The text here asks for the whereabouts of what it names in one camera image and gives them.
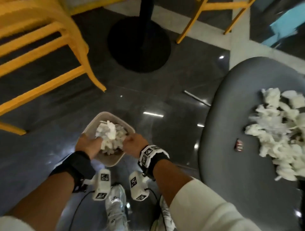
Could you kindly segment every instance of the person's left hand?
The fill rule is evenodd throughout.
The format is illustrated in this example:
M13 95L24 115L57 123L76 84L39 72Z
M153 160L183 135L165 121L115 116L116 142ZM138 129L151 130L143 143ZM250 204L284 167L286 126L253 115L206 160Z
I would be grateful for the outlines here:
M84 151L90 160L92 160L101 150L102 141L103 139L101 137L91 140L83 133L76 143L75 151Z

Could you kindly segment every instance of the orange chair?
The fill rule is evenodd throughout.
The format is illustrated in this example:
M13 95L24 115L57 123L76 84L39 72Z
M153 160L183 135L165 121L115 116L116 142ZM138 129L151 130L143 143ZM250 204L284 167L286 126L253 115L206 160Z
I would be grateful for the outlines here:
M199 4L199 8L196 11L195 15L192 17L182 34L179 35L179 37L176 40L176 43L180 43L182 39L186 36L186 34L189 32L195 21L198 19L200 13L204 10L228 10L228 9L238 9L242 8L242 10L238 13L238 15L233 19L230 26L224 31L224 34L229 33L234 24L237 22L237 20L244 14L244 12L255 2L255 0L249 0L249 2L246 1L240 1L240 2L213 2L208 3L208 0L201 0L201 3Z
M57 31L61 33L61 37L0 65L0 77L65 45L69 45L81 65L3 103L0 105L0 116L85 73L99 89L106 90L90 67L87 57L88 45L83 40L75 22L64 12L58 2L55 0L0 0L0 39L38 25L44 26L1 45L0 57ZM18 135L26 133L23 129L1 122L0 129Z

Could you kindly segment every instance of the silver shoe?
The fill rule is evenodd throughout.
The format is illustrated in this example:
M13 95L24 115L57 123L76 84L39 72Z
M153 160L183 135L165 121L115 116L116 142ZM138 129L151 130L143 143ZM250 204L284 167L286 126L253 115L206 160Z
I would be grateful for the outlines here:
M160 198L161 214L158 220L155 220L152 224L150 231L173 231L175 229L175 223L171 218L170 210L164 200L164 197Z
M110 231L128 231L127 217L125 214L126 194L122 185L111 187L105 201L107 212L107 228Z

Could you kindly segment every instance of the pile of white tissue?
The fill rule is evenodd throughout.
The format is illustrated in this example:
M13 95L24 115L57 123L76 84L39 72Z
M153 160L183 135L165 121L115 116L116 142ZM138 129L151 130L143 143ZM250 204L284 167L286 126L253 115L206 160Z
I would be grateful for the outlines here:
M117 149L123 149L123 141L126 135L127 131L123 126L111 123L109 120L107 122L101 121L95 133L96 137L103 138L101 150L107 155L114 154Z
M305 177L305 97L296 91L281 94L278 88L262 89L265 106L259 105L256 115L249 119L256 124L246 127L245 133L260 140L260 156L273 158L276 172L281 178L295 181ZM289 99L289 105L280 101Z

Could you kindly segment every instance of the gray tabletop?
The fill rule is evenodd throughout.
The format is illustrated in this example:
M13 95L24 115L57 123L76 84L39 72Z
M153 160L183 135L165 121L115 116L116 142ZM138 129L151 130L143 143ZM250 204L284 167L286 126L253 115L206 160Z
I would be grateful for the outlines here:
M263 231L299 230L297 182L277 176L271 158L259 156L259 141L244 134L248 117L263 103L260 90L278 87L305 94L304 77L269 58L251 58L234 67L220 84L198 150L202 181L233 203ZM236 139L243 151L236 152Z

